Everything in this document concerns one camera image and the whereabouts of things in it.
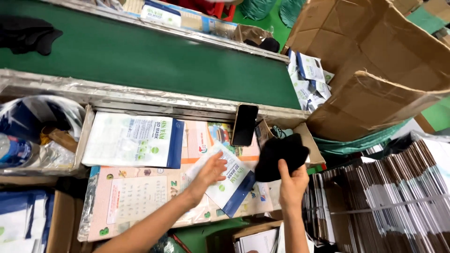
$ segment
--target pile of mask packages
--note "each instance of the pile of mask packages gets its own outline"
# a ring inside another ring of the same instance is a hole
[[[312,113],[331,97],[328,83],[334,74],[322,69],[319,58],[290,50],[289,59],[288,72],[298,102],[302,110]]]

